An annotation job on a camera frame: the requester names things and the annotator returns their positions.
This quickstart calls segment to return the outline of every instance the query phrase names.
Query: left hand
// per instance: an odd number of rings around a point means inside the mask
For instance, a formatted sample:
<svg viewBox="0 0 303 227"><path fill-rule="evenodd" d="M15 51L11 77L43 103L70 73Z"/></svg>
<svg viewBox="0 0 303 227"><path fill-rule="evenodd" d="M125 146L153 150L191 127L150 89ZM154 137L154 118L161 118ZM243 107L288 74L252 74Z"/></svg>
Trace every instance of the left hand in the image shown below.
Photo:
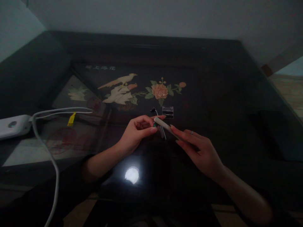
<svg viewBox="0 0 303 227"><path fill-rule="evenodd" d="M125 132L117 143L119 148L123 150L126 155L133 153L143 138L157 132L158 128L153 127L155 117L158 117L161 120L165 118L164 115L153 117L143 115L130 120L125 129Z"/></svg>

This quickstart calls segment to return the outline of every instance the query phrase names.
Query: hand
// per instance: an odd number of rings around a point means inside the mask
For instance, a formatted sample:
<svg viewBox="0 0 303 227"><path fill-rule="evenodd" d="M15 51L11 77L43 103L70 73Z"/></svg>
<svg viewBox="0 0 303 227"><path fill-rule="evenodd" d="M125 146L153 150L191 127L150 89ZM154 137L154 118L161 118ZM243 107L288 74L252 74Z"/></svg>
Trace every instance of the hand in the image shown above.
<svg viewBox="0 0 303 227"><path fill-rule="evenodd" d="M171 129L173 133L184 140L184 142L177 140L176 143L182 147L202 173L216 182L225 178L226 167L222 164L215 148L208 138L195 132L191 135L191 131L187 129L182 132L173 125L171 125ZM198 147L200 151L194 151L190 144Z"/></svg>
<svg viewBox="0 0 303 227"><path fill-rule="evenodd" d="M166 116L161 115L148 117L143 115L130 120L120 141L117 143L117 145L125 152L126 155L133 153L143 138L157 132L158 128L153 127L153 119L155 117L163 120Z"/></svg>

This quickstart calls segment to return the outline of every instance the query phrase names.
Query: decorative painting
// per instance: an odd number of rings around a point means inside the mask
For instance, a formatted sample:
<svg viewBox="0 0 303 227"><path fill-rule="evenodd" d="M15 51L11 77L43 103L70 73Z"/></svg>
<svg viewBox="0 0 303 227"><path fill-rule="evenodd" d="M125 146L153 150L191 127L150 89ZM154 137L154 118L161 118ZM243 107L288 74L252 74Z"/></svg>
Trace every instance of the decorative painting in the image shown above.
<svg viewBox="0 0 303 227"><path fill-rule="evenodd" d="M155 80L151 80L151 87L145 87L147 91L141 91L136 93L131 93L131 90L133 88L136 88L138 85L135 84L127 84L127 82L130 82L134 76L137 76L137 74L130 73L128 76L119 77L116 80L113 80L105 85L100 86L98 89L104 88L104 87L112 87L113 85L122 83L122 85L119 85L111 90L110 94L106 94L104 97L106 98L103 100L104 103L118 103L121 105L127 105L127 107L119 107L120 110L128 111L130 109L134 109L135 106L138 105L139 99L138 97L142 96L145 99L152 99L156 98L159 101L160 107L163 106L164 100L167 98L168 95L174 96L174 91L181 95L182 88L186 87L185 82L180 82L179 84L174 84L175 88L172 88L172 85L169 84L165 86L167 83L164 81L164 78L161 77L161 81L157 83Z"/></svg>

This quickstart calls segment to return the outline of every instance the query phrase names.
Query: forearm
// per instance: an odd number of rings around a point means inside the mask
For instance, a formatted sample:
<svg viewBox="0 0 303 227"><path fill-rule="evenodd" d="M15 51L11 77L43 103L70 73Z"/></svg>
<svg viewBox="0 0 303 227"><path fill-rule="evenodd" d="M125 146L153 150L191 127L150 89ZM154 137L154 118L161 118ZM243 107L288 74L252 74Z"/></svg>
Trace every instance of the forearm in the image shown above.
<svg viewBox="0 0 303 227"><path fill-rule="evenodd" d="M82 167L82 179L91 183L100 179L119 161L126 157L126 152L117 143L111 148L91 157Z"/></svg>
<svg viewBox="0 0 303 227"><path fill-rule="evenodd" d="M217 182L230 196L242 214L256 224L269 224L273 210L256 190L226 168L226 175Z"/></svg>

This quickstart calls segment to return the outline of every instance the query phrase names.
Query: right hand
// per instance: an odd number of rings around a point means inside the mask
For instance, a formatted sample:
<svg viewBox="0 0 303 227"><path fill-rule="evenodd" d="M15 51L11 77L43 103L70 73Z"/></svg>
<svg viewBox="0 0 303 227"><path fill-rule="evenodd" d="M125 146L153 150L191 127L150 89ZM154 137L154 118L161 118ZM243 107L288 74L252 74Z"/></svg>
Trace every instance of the right hand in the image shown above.
<svg viewBox="0 0 303 227"><path fill-rule="evenodd" d="M209 138L190 130L183 132L171 125L171 130L184 141L176 140L176 143L188 154L197 168L215 182L223 180L226 176L226 167L222 164L215 148ZM196 152L190 144L195 145L200 151Z"/></svg>

